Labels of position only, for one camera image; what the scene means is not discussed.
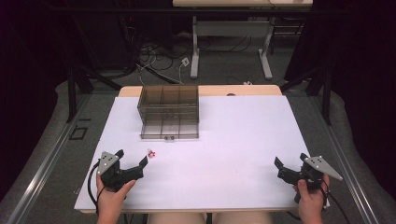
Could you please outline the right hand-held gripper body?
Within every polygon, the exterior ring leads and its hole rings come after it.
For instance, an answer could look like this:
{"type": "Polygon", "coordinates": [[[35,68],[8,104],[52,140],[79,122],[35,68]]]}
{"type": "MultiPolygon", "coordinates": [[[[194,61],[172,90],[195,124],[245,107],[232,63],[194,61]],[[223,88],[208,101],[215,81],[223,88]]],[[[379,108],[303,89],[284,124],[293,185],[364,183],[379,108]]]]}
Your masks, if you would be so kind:
{"type": "Polygon", "coordinates": [[[277,177],[293,186],[296,186],[300,179],[304,179],[309,190],[320,189],[322,191],[326,203],[327,195],[322,188],[324,175],[343,180],[343,177],[322,156],[308,157],[306,161],[303,161],[300,171],[294,171],[284,166],[283,170],[278,170],[277,177]]]}

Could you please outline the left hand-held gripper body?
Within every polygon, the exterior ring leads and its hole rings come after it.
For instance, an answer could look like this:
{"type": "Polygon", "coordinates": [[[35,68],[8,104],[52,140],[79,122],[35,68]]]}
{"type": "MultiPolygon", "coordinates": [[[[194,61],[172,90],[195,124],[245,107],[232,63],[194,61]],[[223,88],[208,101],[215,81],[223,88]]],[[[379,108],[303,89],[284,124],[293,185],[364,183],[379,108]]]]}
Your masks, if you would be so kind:
{"type": "Polygon", "coordinates": [[[104,151],[99,160],[97,174],[101,176],[106,187],[118,191],[127,182],[142,178],[144,176],[143,170],[144,168],[140,168],[139,165],[122,170],[120,159],[116,157],[116,153],[112,154],[104,151]]]}

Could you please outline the person's left hand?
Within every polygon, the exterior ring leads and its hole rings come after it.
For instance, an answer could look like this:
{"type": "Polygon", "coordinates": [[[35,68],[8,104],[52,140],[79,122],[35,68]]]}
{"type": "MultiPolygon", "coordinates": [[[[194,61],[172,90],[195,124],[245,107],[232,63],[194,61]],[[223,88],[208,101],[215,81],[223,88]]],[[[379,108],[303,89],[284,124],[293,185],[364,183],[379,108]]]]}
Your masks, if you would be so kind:
{"type": "Polygon", "coordinates": [[[101,176],[96,177],[96,187],[98,189],[98,217],[117,219],[123,207],[123,202],[128,192],[133,188],[135,180],[127,182],[120,190],[113,192],[105,188],[101,176]]]}

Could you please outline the person's right hand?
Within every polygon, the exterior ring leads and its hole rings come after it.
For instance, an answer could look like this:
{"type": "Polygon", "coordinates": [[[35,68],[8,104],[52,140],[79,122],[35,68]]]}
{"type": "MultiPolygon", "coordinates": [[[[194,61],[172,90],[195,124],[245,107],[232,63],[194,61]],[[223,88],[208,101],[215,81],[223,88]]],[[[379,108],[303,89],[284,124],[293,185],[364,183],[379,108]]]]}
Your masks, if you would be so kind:
{"type": "Polygon", "coordinates": [[[325,202],[323,193],[320,190],[309,191],[304,179],[300,179],[293,188],[301,195],[298,208],[300,218],[322,219],[321,211],[325,202]]]}

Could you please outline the transparent grey drawer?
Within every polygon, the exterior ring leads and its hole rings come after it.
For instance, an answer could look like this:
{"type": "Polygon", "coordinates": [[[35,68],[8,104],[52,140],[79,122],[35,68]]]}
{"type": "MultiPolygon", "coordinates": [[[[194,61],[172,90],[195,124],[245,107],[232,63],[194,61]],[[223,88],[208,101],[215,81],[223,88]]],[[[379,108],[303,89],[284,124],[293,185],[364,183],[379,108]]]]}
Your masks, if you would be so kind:
{"type": "Polygon", "coordinates": [[[197,123],[182,123],[179,121],[155,121],[143,125],[140,137],[142,139],[192,139],[199,137],[197,123]]]}

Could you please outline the white table mat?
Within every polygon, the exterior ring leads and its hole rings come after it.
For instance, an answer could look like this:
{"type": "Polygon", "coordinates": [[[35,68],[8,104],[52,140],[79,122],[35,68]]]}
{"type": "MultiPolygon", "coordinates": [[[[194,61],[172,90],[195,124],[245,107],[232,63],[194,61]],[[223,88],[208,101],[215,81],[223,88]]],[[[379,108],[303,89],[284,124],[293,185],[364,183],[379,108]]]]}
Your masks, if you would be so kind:
{"type": "Polygon", "coordinates": [[[123,169],[152,150],[143,178],[124,208],[136,213],[291,210],[291,185],[275,160],[290,169],[307,150],[284,96],[203,96],[194,139],[147,140],[134,97],[116,98],[94,155],[123,150],[123,169]]]}

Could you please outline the transparent grey drawer cabinet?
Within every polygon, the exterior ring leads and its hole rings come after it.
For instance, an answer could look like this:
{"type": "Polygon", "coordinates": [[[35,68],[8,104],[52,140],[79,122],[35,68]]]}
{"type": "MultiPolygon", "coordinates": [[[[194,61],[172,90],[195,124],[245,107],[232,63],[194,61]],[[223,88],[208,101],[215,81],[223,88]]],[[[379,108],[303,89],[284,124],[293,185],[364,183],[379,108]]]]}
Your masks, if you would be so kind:
{"type": "Polygon", "coordinates": [[[199,91],[195,85],[146,85],[137,109],[144,124],[163,120],[199,122],[199,91]]]}

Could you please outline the person's legs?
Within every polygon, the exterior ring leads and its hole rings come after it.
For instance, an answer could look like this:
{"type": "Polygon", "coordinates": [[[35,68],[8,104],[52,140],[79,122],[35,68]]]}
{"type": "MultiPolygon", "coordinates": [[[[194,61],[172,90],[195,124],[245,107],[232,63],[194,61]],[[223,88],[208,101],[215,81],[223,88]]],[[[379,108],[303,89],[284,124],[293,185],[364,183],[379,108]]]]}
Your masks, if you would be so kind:
{"type": "MultiPolygon", "coordinates": [[[[206,224],[207,216],[201,213],[158,213],[148,216],[147,224],[206,224]]],[[[266,212],[216,213],[212,224],[273,224],[266,212]]]]}

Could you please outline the black metal stand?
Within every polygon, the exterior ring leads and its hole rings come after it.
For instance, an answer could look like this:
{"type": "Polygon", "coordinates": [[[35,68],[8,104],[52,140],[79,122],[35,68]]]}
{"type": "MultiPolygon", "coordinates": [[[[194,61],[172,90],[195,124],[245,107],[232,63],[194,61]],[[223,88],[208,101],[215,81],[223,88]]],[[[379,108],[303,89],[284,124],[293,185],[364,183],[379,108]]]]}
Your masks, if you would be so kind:
{"type": "Polygon", "coordinates": [[[96,71],[82,65],[79,62],[68,62],[67,67],[69,69],[67,75],[67,87],[68,87],[68,118],[70,122],[78,112],[77,104],[77,89],[80,89],[84,94],[91,94],[93,92],[93,85],[90,82],[90,77],[93,77],[100,82],[106,84],[108,87],[119,91],[121,85],[116,82],[100,75],[96,71]]]}
{"type": "Polygon", "coordinates": [[[286,84],[283,84],[280,87],[280,90],[286,91],[307,78],[310,78],[311,81],[306,87],[305,93],[308,96],[317,96],[319,91],[322,91],[321,116],[327,125],[331,125],[330,100],[332,91],[332,67],[330,65],[320,65],[311,68],[307,72],[297,76],[297,78],[292,81],[288,81],[286,84]]]}

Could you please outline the white-legged desk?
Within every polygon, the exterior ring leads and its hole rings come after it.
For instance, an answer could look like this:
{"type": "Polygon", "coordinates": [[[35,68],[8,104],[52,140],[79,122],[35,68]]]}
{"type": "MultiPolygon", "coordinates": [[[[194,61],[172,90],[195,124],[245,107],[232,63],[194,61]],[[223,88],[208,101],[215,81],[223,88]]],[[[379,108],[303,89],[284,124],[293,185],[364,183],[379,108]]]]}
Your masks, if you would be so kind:
{"type": "MultiPolygon", "coordinates": [[[[211,7],[225,7],[226,9],[293,9],[294,11],[309,10],[313,0],[173,0],[174,7],[187,9],[210,9],[211,7]]],[[[250,36],[263,37],[263,47],[258,50],[264,77],[273,78],[267,54],[270,40],[273,37],[276,16],[264,16],[264,21],[226,21],[225,19],[209,19],[202,21],[192,17],[192,59],[191,78],[198,77],[199,36],[250,36]]]]}

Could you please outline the metal floor rail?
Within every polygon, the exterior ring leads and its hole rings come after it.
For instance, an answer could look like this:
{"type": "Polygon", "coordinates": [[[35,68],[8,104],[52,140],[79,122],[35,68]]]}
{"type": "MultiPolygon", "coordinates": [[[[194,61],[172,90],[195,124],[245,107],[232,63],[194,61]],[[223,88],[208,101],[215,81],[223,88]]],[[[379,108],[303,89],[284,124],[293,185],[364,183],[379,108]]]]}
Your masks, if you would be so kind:
{"type": "Polygon", "coordinates": [[[68,100],[64,94],[59,97],[52,117],[32,155],[8,191],[6,198],[0,202],[0,210],[4,212],[0,217],[0,224],[22,224],[24,222],[59,159],[69,135],[74,130],[78,115],[90,98],[89,94],[80,95],[76,115],[67,121],[66,105],[68,100]]]}
{"type": "Polygon", "coordinates": [[[317,117],[320,119],[321,125],[324,127],[327,136],[331,142],[332,154],[336,159],[337,165],[343,175],[344,182],[347,185],[348,191],[353,198],[354,203],[361,214],[361,218],[364,224],[379,224],[375,212],[370,205],[366,193],[364,192],[360,181],[355,175],[350,162],[339,142],[336,132],[332,125],[329,125],[327,121],[323,118],[321,113],[320,102],[316,97],[309,97],[309,102],[313,106],[317,117]]]}

